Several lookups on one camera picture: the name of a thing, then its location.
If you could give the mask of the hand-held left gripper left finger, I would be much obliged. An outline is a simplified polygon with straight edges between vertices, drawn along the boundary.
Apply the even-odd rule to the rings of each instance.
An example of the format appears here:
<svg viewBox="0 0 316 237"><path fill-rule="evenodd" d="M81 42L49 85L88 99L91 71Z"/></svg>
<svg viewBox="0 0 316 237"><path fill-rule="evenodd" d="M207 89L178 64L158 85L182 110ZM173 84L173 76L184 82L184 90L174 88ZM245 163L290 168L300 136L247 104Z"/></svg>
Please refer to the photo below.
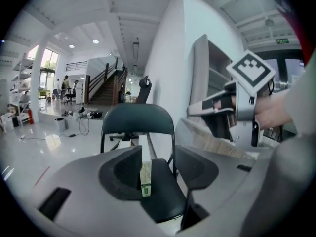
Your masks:
<svg viewBox="0 0 316 237"><path fill-rule="evenodd" d="M37 209L75 234L157 234L137 189L140 146L74 160L37 185Z"/></svg>

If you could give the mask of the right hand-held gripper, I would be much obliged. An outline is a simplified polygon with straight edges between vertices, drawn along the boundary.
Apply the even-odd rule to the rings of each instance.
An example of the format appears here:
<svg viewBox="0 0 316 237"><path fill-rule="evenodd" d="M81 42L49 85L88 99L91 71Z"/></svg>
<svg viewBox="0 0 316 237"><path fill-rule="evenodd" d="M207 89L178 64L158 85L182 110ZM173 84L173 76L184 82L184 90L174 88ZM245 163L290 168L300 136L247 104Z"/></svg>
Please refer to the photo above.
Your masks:
<svg viewBox="0 0 316 237"><path fill-rule="evenodd" d="M201 117L216 138L234 141L236 147L257 147L260 125L255 119L258 98L271 95L276 71L267 62L247 50L226 67L236 91L221 91L191 104L187 115ZM233 134L230 118L236 116Z"/></svg>

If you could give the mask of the person's right hand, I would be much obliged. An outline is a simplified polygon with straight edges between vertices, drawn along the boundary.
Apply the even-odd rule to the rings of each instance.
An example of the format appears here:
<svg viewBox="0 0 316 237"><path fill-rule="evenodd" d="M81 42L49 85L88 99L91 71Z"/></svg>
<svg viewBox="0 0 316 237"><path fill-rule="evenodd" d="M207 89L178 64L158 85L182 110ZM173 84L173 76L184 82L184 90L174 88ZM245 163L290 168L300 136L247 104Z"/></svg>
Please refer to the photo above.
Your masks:
<svg viewBox="0 0 316 237"><path fill-rule="evenodd" d="M257 99L255 118L260 125L260 130L292 122L292 117L285 109L285 97L288 92L289 90L284 90Z"/></svg>

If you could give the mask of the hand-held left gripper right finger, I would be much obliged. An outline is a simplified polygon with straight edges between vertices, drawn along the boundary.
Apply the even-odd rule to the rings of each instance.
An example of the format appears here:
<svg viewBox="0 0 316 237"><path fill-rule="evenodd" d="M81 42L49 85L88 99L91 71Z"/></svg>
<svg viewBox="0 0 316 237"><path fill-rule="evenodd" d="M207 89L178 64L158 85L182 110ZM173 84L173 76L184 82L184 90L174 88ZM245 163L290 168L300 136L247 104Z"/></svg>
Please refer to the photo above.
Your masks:
<svg viewBox="0 0 316 237"><path fill-rule="evenodd" d="M255 160L175 147L176 167L195 204L213 214L240 186Z"/></svg>

